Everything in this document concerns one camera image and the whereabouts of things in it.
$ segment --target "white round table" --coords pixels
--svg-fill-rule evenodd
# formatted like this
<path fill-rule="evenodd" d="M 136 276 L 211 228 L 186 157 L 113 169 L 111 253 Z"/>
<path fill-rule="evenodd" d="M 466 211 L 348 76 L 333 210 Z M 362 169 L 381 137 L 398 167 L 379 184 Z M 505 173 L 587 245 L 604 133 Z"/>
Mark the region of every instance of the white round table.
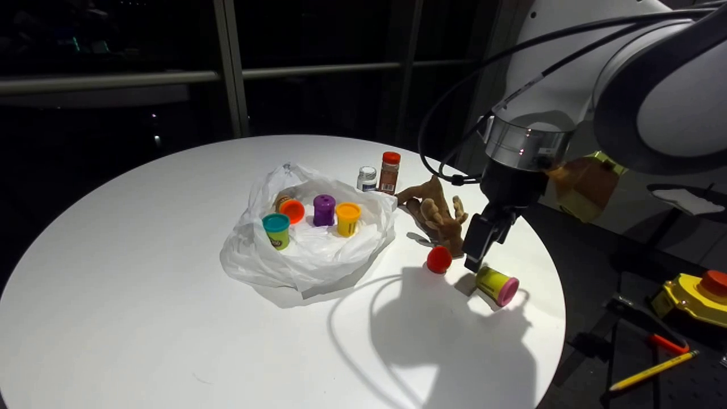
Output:
<path fill-rule="evenodd" d="M 355 291 L 278 307 L 223 274 L 219 256 L 248 190 L 279 165 L 355 184 L 388 146 L 264 137 L 133 169 L 62 215 L 17 261 L 0 300 L 0 391 L 12 409 L 535 407 L 566 335 L 557 268 L 517 221 L 485 261 L 516 276 L 514 304 L 422 268 L 398 237 Z M 430 179 L 399 150 L 399 190 Z M 485 199 L 457 190 L 468 215 Z"/>

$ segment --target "green cup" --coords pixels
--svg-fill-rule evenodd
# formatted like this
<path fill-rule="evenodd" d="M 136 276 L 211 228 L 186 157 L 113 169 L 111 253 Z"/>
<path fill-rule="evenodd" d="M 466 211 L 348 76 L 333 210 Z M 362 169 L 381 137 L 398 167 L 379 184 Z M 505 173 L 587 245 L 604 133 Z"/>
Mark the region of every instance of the green cup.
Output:
<path fill-rule="evenodd" d="M 291 243 L 289 228 L 291 228 L 291 221 L 283 215 L 267 215 L 264 219 L 264 229 L 266 229 L 266 235 L 270 240 L 270 245 L 278 249 L 278 251 L 289 249 L 289 243 Z"/>

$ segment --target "white plastic bag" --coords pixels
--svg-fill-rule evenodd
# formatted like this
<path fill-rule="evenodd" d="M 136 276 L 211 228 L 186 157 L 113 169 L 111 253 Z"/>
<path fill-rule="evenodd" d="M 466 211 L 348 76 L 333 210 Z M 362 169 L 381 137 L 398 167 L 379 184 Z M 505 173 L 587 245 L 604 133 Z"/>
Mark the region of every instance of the white plastic bag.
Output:
<path fill-rule="evenodd" d="M 274 251 L 264 233 L 262 219 L 273 215 L 279 192 L 292 190 L 305 202 L 306 219 L 291 226 L 291 243 Z M 313 199 L 326 194 L 337 202 L 353 201 L 362 208 L 362 221 L 349 240 L 337 237 L 333 228 L 313 228 Z M 395 199 L 356 192 L 349 184 L 283 165 L 264 184 L 251 186 L 248 210 L 228 237 L 220 261 L 228 276 L 248 283 L 259 294 L 306 300 L 312 296 L 353 287 L 374 257 L 393 242 Z"/>

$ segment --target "purple cup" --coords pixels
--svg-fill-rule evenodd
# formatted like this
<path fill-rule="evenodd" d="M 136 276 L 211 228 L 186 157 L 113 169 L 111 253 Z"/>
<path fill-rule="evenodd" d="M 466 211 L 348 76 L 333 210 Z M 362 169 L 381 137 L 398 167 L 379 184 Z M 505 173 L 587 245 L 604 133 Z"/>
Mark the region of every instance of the purple cup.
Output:
<path fill-rule="evenodd" d="M 333 195 L 316 195 L 313 199 L 313 226 L 333 226 Z"/>

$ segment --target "red bottle cap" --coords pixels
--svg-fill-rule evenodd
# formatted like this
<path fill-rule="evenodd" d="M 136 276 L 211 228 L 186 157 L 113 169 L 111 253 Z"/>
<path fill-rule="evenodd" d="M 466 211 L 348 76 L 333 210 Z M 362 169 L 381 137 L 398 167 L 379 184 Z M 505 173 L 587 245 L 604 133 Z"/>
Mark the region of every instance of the red bottle cap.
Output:
<path fill-rule="evenodd" d="M 437 276 L 443 276 L 451 265 L 451 256 L 448 249 L 437 245 L 432 249 L 430 257 L 428 257 L 428 268 Z"/>
<path fill-rule="evenodd" d="M 401 161 L 401 154 L 398 152 L 384 152 L 384 165 L 399 165 Z"/>
<path fill-rule="evenodd" d="M 727 296 L 727 274 L 723 271 L 706 271 L 700 284 L 713 296 Z"/>

